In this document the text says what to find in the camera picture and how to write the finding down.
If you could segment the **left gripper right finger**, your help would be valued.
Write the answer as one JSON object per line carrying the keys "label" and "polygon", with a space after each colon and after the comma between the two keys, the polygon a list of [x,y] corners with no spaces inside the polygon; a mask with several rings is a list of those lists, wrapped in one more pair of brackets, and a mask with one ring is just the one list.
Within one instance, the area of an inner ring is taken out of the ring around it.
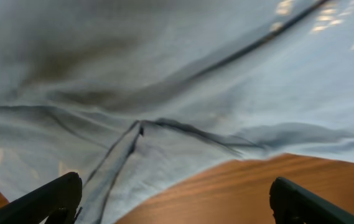
{"label": "left gripper right finger", "polygon": [[354,215],[296,183],[278,177],[269,191],[276,224],[354,224]]}

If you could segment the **light blue t-shirt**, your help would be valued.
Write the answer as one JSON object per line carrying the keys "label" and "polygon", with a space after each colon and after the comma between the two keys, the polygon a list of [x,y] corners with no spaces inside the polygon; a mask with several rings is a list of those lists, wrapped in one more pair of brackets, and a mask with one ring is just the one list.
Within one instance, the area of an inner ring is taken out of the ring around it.
{"label": "light blue t-shirt", "polygon": [[0,191],[114,223],[231,160],[354,163],[354,1],[0,0]]}

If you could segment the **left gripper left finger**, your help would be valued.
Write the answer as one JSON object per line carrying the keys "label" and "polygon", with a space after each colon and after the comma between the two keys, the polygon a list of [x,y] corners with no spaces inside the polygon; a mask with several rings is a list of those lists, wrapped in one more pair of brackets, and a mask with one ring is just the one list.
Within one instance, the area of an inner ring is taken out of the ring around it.
{"label": "left gripper left finger", "polygon": [[82,180],[69,172],[0,208],[0,224],[74,224],[81,199]]}

